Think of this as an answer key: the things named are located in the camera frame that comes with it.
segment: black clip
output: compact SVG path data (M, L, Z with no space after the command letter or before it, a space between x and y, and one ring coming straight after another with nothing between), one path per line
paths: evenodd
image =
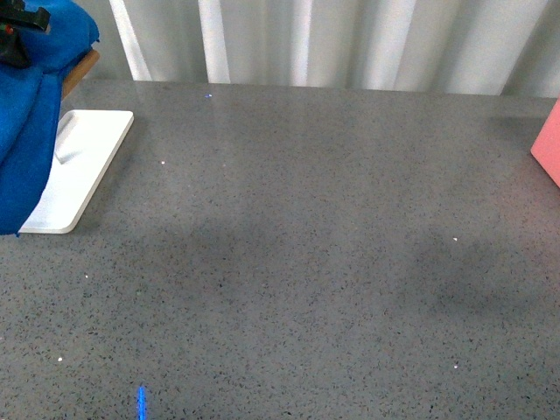
M27 68L31 63L29 53L19 30L48 33L51 14L42 7L26 11L23 0L0 0L0 63L17 68Z

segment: white tray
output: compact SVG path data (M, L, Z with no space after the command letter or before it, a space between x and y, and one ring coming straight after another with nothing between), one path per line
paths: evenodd
M66 234L74 229L133 120L130 111L66 113L46 188L19 232Z

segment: table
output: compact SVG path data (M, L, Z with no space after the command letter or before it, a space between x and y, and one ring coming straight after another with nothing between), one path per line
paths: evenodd
M554 100L84 80L135 122L0 238L0 417L558 418Z

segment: blue cloth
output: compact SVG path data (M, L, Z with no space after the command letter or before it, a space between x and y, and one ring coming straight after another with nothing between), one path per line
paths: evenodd
M0 64L0 235L15 234L45 190L62 81L99 40L94 20L70 0L27 0L51 13L48 35L21 31L32 66Z

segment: pink object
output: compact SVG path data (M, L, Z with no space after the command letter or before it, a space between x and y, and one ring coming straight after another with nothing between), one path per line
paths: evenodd
M531 153L556 185L560 186L560 98L542 126Z

